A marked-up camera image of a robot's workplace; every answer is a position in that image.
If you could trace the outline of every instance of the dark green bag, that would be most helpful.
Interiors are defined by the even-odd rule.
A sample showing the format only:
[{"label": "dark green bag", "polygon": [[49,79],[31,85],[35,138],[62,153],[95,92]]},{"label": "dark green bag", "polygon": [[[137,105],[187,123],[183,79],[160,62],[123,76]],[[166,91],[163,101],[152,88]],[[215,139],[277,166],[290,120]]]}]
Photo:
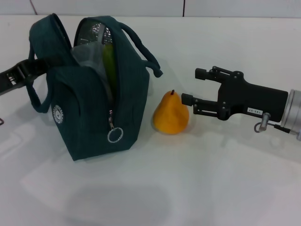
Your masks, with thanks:
[{"label": "dark green bag", "polygon": [[[79,66],[73,58],[70,41],[57,15],[41,19],[30,30],[29,59],[34,60],[34,55],[38,59],[58,56],[63,60],[63,66],[48,70],[48,94],[42,104],[32,83],[27,85],[28,94],[39,113],[46,113],[51,105],[73,160],[129,149],[137,140],[147,99],[149,73],[145,67],[151,68],[156,77],[162,75],[157,60],[137,34],[110,16],[83,19],[74,46],[82,39],[79,37],[81,31],[93,39],[94,34],[89,32],[100,23],[110,30],[114,46],[117,93],[112,106],[108,104],[97,73],[92,68]],[[140,58],[123,31],[147,60]]]}]

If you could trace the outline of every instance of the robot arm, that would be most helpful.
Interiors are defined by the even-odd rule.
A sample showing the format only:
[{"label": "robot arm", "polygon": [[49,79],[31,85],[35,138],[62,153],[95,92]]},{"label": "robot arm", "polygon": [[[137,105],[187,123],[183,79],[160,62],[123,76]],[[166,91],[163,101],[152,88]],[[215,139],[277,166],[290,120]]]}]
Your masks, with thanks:
[{"label": "robot arm", "polygon": [[[286,133],[297,134],[301,140],[301,92],[288,92],[253,85],[245,81],[244,74],[231,72],[214,66],[210,71],[196,69],[196,79],[212,80],[221,83],[218,99],[207,101],[182,94],[182,104],[193,106],[193,113],[227,120],[231,115],[242,113],[262,118],[259,130],[265,131],[268,125],[273,125]],[[274,125],[269,121],[281,122]]]}]

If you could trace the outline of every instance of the open zipper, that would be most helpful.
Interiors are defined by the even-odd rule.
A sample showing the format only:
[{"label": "open zipper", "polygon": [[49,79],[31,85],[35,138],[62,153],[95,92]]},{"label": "open zipper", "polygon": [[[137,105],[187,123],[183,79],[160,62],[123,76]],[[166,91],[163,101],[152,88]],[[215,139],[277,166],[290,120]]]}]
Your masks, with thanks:
[{"label": "open zipper", "polygon": [[[74,44],[76,44],[76,41],[78,39],[78,35],[80,33],[80,28],[81,28],[81,25],[86,21],[85,20],[82,20],[79,24],[79,27],[78,27],[78,30],[76,31],[76,35],[75,35],[75,42]],[[105,30],[106,28],[108,28],[106,26],[106,24],[102,23],[102,22],[99,22],[98,20],[95,20],[96,22],[102,24],[105,26]],[[102,79],[100,79],[100,83],[101,83],[101,86],[102,86],[102,92],[105,96],[105,107],[106,107],[106,112],[107,112],[107,123],[110,127],[110,131],[109,131],[109,134],[112,130],[115,129],[114,127],[114,123],[115,123],[115,118],[116,118],[116,112],[118,111],[118,105],[119,105],[119,99],[120,99],[120,79],[119,79],[119,64],[118,64],[118,57],[117,57],[117,52],[116,52],[116,45],[115,45],[115,41],[114,41],[114,38],[113,38],[113,35],[111,33],[111,41],[112,41],[112,44],[113,44],[113,49],[114,49],[114,58],[115,58],[115,69],[116,69],[116,80],[117,80],[117,87],[116,87],[116,98],[114,100],[114,103],[109,103],[109,98],[108,98],[108,94],[107,94],[107,91],[106,91],[106,87],[105,87],[105,84],[103,83]]]}]

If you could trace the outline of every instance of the metal ring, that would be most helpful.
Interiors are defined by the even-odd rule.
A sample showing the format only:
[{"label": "metal ring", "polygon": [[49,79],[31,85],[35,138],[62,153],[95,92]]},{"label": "metal ring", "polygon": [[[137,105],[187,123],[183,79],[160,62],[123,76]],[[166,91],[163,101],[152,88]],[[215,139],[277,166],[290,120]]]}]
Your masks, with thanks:
[{"label": "metal ring", "polygon": [[260,131],[257,129],[257,126],[259,126],[260,123],[261,123],[261,122],[256,123],[256,124],[254,125],[254,131],[255,131],[255,133],[260,133]]},{"label": "metal ring", "polygon": [[[119,129],[119,130],[121,131],[120,137],[119,137],[117,140],[110,140],[110,135],[111,135],[111,133],[112,133],[113,131],[116,131],[117,129]],[[109,141],[110,143],[116,143],[116,142],[120,141],[120,140],[122,139],[122,137],[123,137],[123,129],[120,128],[120,127],[116,127],[116,128],[112,129],[112,130],[108,133],[108,141]]]}]

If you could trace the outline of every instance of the zipper pull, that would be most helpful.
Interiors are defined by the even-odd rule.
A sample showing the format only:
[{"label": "zipper pull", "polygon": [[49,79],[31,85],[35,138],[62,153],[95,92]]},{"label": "zipper pull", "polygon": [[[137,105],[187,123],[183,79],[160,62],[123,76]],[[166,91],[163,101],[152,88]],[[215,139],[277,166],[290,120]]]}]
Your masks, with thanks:
[{"label": "zipper pull", "polygon": [[114,129],[114,125],[113,125],[113,111],[112,110],[110,110],[110,113],[109,113],[109,125],[110,125],[110,127],[111,127],[111,130],[113,130]]},{"label": "zipper pull", "polygon": [[123,137],[123,129],[120,127],[116,127],[116,128],[114,127],[112,110],[110,110],[110,112],[109,112],[109,125],[110,125],[111,130],[108,133],[108,137],[107,137],[108,141],[110,143],[116,143],[116,142],[120,141],[121,138]]}]

